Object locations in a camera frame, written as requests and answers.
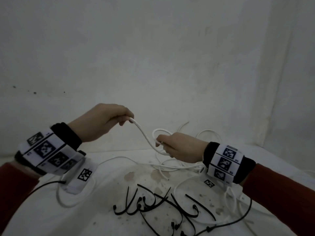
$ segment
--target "white tabletop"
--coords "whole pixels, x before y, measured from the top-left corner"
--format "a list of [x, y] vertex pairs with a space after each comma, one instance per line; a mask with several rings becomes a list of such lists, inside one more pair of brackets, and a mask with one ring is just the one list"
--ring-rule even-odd
[[[297, 181], [305, 183], [305, 185], [309, 187], [314, 187], [313, 178], [301, 173], [297, 168], [284, 162], [263, 148], [249, 145], [236, 147], [238, 147], [246, 157], [254, 159], [257, 163], [261, 163], [286, 176], [300, 176]], [[114, 156], [127, 156], [142, 163], [157, 163], [155, 151], [153, 150], [88, 154], [88, 157], [97, 163]], [[61, 192], [61, 198], [64, 202], [73, 203], [82, 200], [79, 205], [70, 209], [62, 208], [56, 201], [56, 186], [53, 184], [45, 186], [22, 204], [7, 226], [3, 236], [155, 235], [145, 224], [139, 212], [133, 216], [127, 214], [117, 216], [113, 212], [113, 205], [117, 205], [117, 211], [124, 209], [128, 186], [130, 187], [128, 200], [132, 198], [137, 188], [137, 183], [160, 195], [164, 195], [169, 187], [172, 187], [170, 191], [170, 193], [172, 193], [174, 186], [178, 182], [193, 175], [195, 175], [195, 173], [189, 170], [177, 170], [169, 173], [170, 179], [167, 181], [160, 175], [158, 170], [155, 170], [151, 166], [136, 165], [124, 158], [114, 159], [102, 164], [98, 168], [97, 172], [94, 174], [96, 188], [92, 194], [84, 200], [82, 200], [84, 195], [92, 189], [93, 184], [91, 181], [80, 195], [73, 196]], [[43, 177], [39, 185], [47, 181], [50, 177], [50, 175]], [[235, 191], [239, 192], [238, 186], [235, 187]], [[192, 179], [178, 188], [177, 201], [187, 212], [194, 214], [195, 212], [192, 209], [193, 202], [187, 199], [184, 196], [185, 194], [189, 194], [208, 207], [208, 209], [215, 214], [217, 219], [226, 217], [227, 210], [223, 207], [223, 191], [220, 187], [215, 186], [210, 188], [200, 179]], [[136, 208], [136, 201], [140, 196], [146, 196], [148, 204], [151, 204], [153, 201], [150, 193], [138, 187], [137, 196], [129, 212], [132, 212]], [[198, 207], [198, 209], [200, 211], [198, 219], [212, 221], [211, 217], [202, 210], [201, 207]], [[245, 212], [247, 206], [243, 206], [242, 209], [243, 212]], [[234, 216], [231, 220], [235, 220], [238, 217], [239, 215]], [[179, 223], [181, 220], [179, 212], [166, 202], [155, 210], [147, 212], [145, 218], [160, 235], [171, 235], [171, 221]], [[250, 211], [246, 219], [258, 236], [294, 235], [294, 233], [279, 222], [277, 218], [262, 214], [255, 209]], [[200, 225], [195, 222], [194, 224], [197, 232], [206, 227], [205, 225]], [[187, 235], [193, 235], [193, 229], [185, 218], [181, 228], [175, 232], [175, 235], [180, 235], [181, 230]], [[211, 234], [253, 235], [242, 221], [232, 226], [215, 229]]]

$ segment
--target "right hand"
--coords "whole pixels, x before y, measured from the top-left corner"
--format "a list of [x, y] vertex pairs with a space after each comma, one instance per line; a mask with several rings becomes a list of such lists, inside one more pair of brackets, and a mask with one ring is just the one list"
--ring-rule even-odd
[[157, 140], [163, 145], [163, 149], [178, 160], [195, 163], [202, 161], [203, 152], [208, 142], [192, 136], [175, 132], [172, 135], [159, 135]]

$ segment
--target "left hand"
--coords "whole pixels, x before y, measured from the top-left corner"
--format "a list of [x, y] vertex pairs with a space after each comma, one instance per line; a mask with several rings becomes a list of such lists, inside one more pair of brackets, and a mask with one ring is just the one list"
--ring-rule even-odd
[[82, 142], [94, 141], [108, 133], [117, 123], [124, 125], [134, 114], [126, 107], [117, 104], [99, 103], [68, 126]]

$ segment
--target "red sleeve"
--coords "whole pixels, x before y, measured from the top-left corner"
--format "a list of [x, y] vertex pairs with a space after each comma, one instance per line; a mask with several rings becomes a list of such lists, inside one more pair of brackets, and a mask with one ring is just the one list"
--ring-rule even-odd
[[257, 164], [248, 175], [243, 192], [298, 236], [314, 235], [315, 191]]
[[10, 163], [0, 167], [0, 234], [25, 197], [38, 184], [38, 180], [18, 170]]

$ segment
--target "hand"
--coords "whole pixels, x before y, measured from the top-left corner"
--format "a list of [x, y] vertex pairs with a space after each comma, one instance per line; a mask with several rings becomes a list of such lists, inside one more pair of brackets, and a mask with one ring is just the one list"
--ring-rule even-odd
[[126, 107], [117, 104], [99, 103], [68, 126], [82, 142], [94, 141], [108, 133], [117, 123], [124, 125], [134, 114]]
[[195, 163], [202, 161], [203, 152], [208, 143], [192, 136], [175, 132], [172, 135], [159, 135], [157, 140], [163, 145], [163, 149], [178, 160]]

